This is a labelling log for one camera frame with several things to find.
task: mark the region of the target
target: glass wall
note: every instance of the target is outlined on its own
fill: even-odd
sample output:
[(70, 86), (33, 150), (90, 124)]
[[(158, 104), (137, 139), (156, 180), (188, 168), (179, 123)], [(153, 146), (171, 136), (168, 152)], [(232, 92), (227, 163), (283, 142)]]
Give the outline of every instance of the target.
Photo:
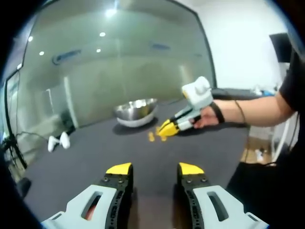
[(186, 7), (168, 0), (55, 1), (39, 13), (23, 68), (9, 82), (19, 82), (18, 92), (8, 92), (18, 111), (10, 114), (13, 131), (49, 136), (90, 125), (127, 101), (180, 98), (181, 86), (201, 75), (215, 86), (204, 31)]

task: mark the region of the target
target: black wristband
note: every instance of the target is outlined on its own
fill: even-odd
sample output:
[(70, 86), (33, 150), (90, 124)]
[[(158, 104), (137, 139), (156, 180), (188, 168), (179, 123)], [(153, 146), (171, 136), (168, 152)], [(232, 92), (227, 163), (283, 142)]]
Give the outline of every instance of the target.
[(210, 104), (210, 107), (213, 109), (217, 119), (218, 119), (218, 122), (219, 123), (224, 123), (224, 116), (223, 116), (223, 113), (221, 112), (220, 108), (217, 106), (216, 103), (212, 102)]

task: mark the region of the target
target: yellow object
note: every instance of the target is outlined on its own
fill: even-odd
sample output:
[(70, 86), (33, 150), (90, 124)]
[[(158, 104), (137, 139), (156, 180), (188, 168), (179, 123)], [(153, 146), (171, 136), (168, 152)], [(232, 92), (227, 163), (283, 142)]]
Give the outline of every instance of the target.
[(182, 171), (182, 175), (189, 175), (189, 174), (203, 174), (204, 171), (200, 169), (198, 166), (190, 165), (187, 163), (180, 162), (179, 163)]
[(159, 136), (174, 136), (179, 132), (178, 127), (174, 123), (169, 123), (164, 128), (161, 128), (158, 135)]
[(149, 139), (149, 141), (154, 142), (153, 132), (148, 133), (148, 139)]
[(159, 135), (160, 127), (156, 127), (156, 135)]
[(185, 91), (182, 91), (182, 94), (184, 95), (184, 97), (187, 99), (187, 93)]
[(162, 124), (162, 126), (159, 128), (159, 130), (160, 129), (162, 129), (162, 128), (164, 128), (167, 124), (169, 124), (171, 121), (169, 120), (169, 119), (167, 119), (163, 124)]
[(167, 139), (167, 136), (161, 136), (161, 141), (165, 142)]
[(110, 169), (106, 171), (106, 173), (128, 175), (128, 170), (131, 165), (132, 164), (129, 162), (117, 166), (112, 166)]

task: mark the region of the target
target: yellow toy piece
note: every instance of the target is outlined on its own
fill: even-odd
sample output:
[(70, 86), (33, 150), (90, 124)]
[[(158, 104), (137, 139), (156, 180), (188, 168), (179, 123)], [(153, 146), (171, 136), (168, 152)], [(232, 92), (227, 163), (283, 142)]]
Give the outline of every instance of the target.
[(121, 164), (121, 165), (117, 165), (117, 166), (112, 166), (110, 169), (108, 169), (106, 171), (106, 174), (122, 174), (122, 175), (128, 175), (128, 171), (130, 166), (132, 166), (132, 164), (129, 163), (125, 163), (125, 164)]
[(182, 171), (182, 175), (191, 175), (191, 174), (203, 174), (204, 171), (198, 166), (190, 165), (187, 163), (180, 162), (179, 166)]
[(167, 140), (167, 136), (161, 136), (161, 141), (165, 142)]
[(149, 139), (149, 141), (154, 142), (153, 132), (148, 133), (148, 139)]
[(157, 126), (157, 127), (156, 127), (156, 135), (159, 135), (159, 131), (160, 131), (160, 127)]

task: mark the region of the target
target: bracelet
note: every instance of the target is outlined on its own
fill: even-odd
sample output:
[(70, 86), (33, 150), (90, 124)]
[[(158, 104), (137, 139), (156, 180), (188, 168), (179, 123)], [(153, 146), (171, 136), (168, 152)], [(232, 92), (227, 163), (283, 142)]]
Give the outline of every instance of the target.
[(242, 114), (244, 123), (246, 123), (246, 117), (245, 117), (245, 115), (244, 115), (244, 112), (243, 112), (242, 108), (240, 107), (239, 103), (238, 103), (236, 100), (234, 100), (234, 102), (236, 103), (236, 105), (237, 105), (237, 107), (238, 107), (240, 113)]
[(214, 111), (214, 113), (216, 115), (216, 118), (218, 119), (218, 122), (219, 123), (224, 123), (224, 115), (221, 112), (219, 106), (216, 103), (212, 102), (210, 104), (210, 107), (213, 109), (213, 111)]

